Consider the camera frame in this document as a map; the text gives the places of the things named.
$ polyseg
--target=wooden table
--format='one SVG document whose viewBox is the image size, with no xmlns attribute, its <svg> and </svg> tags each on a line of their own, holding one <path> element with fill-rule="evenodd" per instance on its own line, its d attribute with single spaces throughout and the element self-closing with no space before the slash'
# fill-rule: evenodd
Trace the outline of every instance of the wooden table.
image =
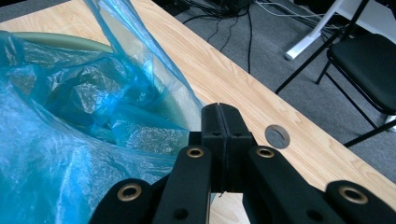
<svg viewBox="0 0 396 224">
<path fill-rule="evenodd" d="M 281 153 L 318 189 L 324 190 L 334 180 L 350 180 L 396 209 L 395 184 L 153 2 L 133 0 L 132 3 L 201 100 L 237 107 L 260 145 L 269 146 L 264 136 L 266 127 L 271 124 L 284 127 L 291 139 L 290 146 L 280 150 Z M 108 44 L 93 15 L 80 0 L 0 23 L 0 29 L 77 35 Z M 240 194 L 225 194 L 216 199 L 211 206 L 210 222 L 247 223 L 240 201 Z"/>
</svg>

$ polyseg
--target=round hole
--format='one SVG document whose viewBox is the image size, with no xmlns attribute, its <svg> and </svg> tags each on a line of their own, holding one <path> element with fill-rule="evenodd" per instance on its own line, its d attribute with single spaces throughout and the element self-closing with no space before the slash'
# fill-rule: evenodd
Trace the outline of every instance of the round hole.
<svg viewBox="0 0 396 224">
<path fill-rule="evenodd" d="M 204 155 L 204 152 L 200 148 L 194 147 L 187 150 L 187 155 L 192 158 L 199 158 Z"/>
<path fill-rule="evenodd" d="M 323 215 L 318 211 L 308 210 L 308 211 L 306 211 L 306 215 L 316 222 L 323 221 Z"/>
<path fill-rule="evenodd" d="M 257 155 L 264 157 L 264 158 L 272 158 L 275 156 L 274 152 L 267 148 L 258 148 L 256 150 Z"/>
<path fill-rule="evenodd" d="M 174 212 L 174 218 L 177 220 L 186 219 L 189 216 L 189 212 L 184 208 L 179 208 Z"/>
<path fill-rule="evenodd" d="M 126 184 L 122 186 L 122 188 L 117 193 L 117 197 L 120 201 L 129 202 L 137 197 L 142 193 L 142 188 L 137 184 Z"/>
<path fill-rule="evenodd" d="M 367 196 L 358 189 L 342 186 L 338 189 L 338 192 L 341 194 L 341 196 L 352 203 L 365 204 L 369 202 Z"/>
<path fill-rule="evenodd" d="M 265 138 L 272 147 L 278 149 L 286 148 L 290 144 L 288 132 L 276 124 L 270 125 L 265 129 Z"/>
</svg>

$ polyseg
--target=black chair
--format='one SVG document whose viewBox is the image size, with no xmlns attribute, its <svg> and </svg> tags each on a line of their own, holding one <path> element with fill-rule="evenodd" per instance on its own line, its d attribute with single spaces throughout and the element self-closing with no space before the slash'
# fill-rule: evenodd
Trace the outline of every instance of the black chair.
<svg viewBox="0 0 396 224">
<path fill-rule="evenodd" d="M 327 72 L 329 66 L 334 65 L 375 109 L 386 115 L 396 115 L 396 45 L 382 35 L 369 34 L 348 38 L 368 1 L 363 0 L 346 28 L 332 35 L 276 90 L 276 94 L 279 94 L 323 50 L 329 48 L 327 51 L 329 61 L 316 83 L 319 84 L 323 76 L 328 77 L 374 127 L 372 131 L 345 143 L 345 147 L 351 147 L 396 125 L 396 120 L 393 120 L 377 127 Z M 333 43 L 339 36 L 341 36 L 340 41 Z"/>
</svg>

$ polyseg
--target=translucent plastic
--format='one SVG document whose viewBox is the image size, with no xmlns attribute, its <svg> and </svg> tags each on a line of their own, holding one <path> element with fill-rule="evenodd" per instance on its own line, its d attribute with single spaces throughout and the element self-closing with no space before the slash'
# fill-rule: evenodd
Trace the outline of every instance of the translucent plastic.
<svg viewBox="0 0 396 224">
<path fill-rule="evenodd" d="M 86 3 L 114 53 L 0 32 L 0 223 L 86 223 L 115 183 L 167 175 L 200 129 L 202 104 L 130 3 Z"/>
</svg>

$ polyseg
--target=blue plastic bag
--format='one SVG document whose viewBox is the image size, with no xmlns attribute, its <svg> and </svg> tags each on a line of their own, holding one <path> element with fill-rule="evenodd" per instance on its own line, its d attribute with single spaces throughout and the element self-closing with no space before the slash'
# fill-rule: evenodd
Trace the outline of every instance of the blue plastic bag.
<svg viewBox="0 0 396 224">
<path fill-rule="evenodd" d="M 202 104 L 129 1 L 86 3 L 114 53 L 0 32 L 0 223 L 86 223 L 115 183 L 169 174 L 200 129 Z"/>
</svg>

